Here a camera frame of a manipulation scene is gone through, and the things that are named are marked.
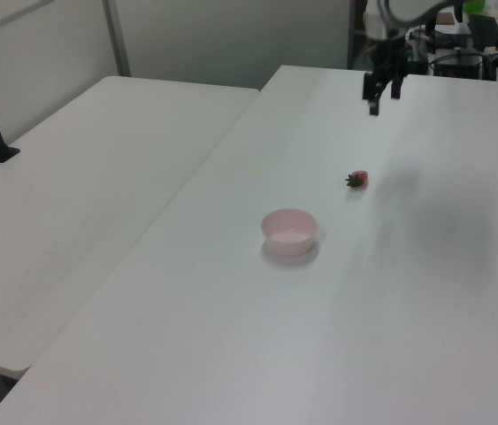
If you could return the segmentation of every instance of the black cable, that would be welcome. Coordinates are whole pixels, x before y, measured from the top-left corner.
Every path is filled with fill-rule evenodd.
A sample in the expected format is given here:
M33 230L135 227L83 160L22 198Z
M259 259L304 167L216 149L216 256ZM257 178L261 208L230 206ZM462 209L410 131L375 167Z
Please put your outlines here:
M422 26L419 26L418 29L418 42L416 43L416 54L418 55L419 58L419 41L422 39Z
M439 11L442 9L448 7L448 6L457 6L460 4L463 4L464 0L446 0L443 1L439 4L436 4L434 7L429 9L427 12L422 13L420 16L418 16L415 19L412 20L401 20L396 18L396 16L392 13L390 10L390 0L384 0L384 5L386 7L387 15L392 20L392 23L397 26L397 27L404 27L404 28L409 28L409 27L416 27L418 25L425 24L429 19L433 18ZM382 8L380 7L380 0L379 0L379 9L380 9L380 14L384 16L384 13L382 11ZM384 23L387 24L387 19L386 17L383 17Z
M483 55L481 53L452 53L450 55L445 55L445 56L442 56L440 58L436 58L436 59L432 60L428 65L431 66L431 65L436 64L438 62L441 62L442 60L459 58L462 56L479 56L482 58Z

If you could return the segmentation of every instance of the bowl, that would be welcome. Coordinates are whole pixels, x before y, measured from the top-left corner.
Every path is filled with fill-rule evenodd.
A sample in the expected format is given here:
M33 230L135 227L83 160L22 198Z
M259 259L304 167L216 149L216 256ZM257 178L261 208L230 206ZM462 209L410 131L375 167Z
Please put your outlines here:
M310 250L318 223L309 212L284 209L264 217L260 228L271 251L285 257L295 257Z

